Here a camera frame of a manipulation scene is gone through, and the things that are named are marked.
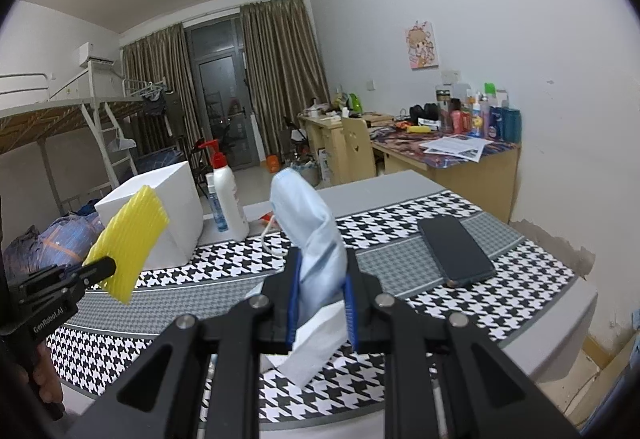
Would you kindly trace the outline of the person's left hand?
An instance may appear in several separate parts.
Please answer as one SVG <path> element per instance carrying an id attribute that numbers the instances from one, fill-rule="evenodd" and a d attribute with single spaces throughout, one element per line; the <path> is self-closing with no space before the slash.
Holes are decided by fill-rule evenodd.
<path id="1" fill-rule="evenodd" d="M 38 393 L 44 403 L 61 404 L 63 392 L 60 377 L 51 360 L 49 347 L 42 343 L 36 349 L 37 363 L 32 373 L 27 373 L 23 367 L 17 367 L 17 374 L 24 383 L 33 379 L 39 387 Z"/>

